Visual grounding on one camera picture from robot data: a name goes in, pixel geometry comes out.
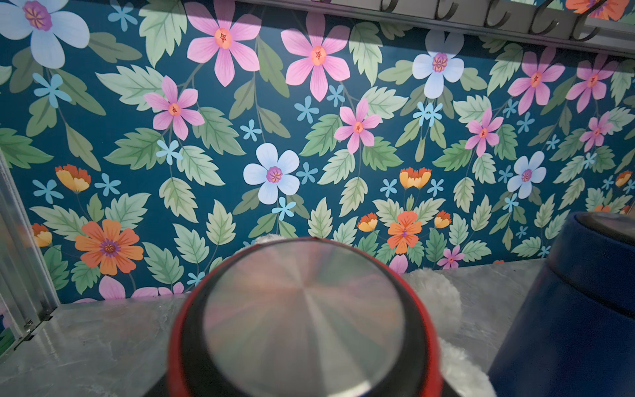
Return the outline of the dark blue thermos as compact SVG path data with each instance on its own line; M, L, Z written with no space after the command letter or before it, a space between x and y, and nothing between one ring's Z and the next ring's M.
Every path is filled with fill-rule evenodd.
M634 220L567 219L489 378L499 396L634 394Z

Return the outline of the red thermos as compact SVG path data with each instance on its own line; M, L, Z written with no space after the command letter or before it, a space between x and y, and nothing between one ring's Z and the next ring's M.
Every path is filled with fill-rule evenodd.
M440 347L413 289L369 254L283 239L223 261L175 320L170 396L439 396Z

